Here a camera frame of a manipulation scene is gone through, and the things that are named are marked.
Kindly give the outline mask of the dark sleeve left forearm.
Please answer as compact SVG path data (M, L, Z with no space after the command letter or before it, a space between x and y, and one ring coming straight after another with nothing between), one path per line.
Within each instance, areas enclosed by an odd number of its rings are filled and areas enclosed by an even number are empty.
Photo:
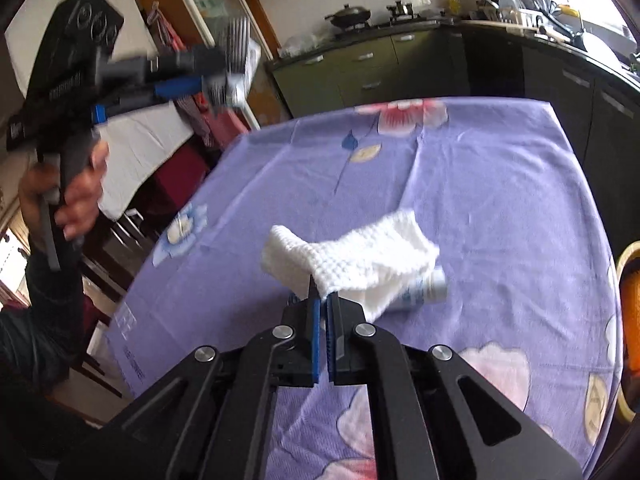
M1 311L1 364L47 391L68 376L84 338L84 290L77 266L50 269L30 246L25 269L30 306Z

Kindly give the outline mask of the person's left hand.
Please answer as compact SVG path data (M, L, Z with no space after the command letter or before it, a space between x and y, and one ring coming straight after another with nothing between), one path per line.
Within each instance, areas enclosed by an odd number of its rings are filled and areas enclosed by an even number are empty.
M99 215L102 181L107 170L108 144L99 141L93 148L90 162L66 185L64 203L58 207L54 223L63 230L66 240L87 234ZM58 170L47 164L35 164L21 177L18 199L24 222L29 230L30 244L44 250L40 219L40 198L58 186Z

